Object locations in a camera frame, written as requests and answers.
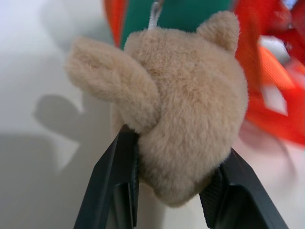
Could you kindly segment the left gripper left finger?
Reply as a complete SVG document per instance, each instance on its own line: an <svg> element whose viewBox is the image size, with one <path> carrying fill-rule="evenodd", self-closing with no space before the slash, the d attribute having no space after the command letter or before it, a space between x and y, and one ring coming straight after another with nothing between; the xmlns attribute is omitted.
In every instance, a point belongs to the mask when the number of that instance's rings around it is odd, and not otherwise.
<svg viewBox="0 0 305 229"><path fill-rule="evenodd" d="M124 125L94 166L74 228L133 229L139 196L138 135Z"/></svg>

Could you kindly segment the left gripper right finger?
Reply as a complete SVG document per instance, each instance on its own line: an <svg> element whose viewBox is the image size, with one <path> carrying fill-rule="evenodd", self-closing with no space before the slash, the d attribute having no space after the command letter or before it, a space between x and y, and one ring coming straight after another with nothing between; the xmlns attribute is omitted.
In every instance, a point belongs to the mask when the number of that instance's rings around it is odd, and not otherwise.
<svg viewBox="0 0 305 229"><path fill-rule="evenodd" d="M254 170L234 150L200 194L210 229L286 229Z"/></svg>

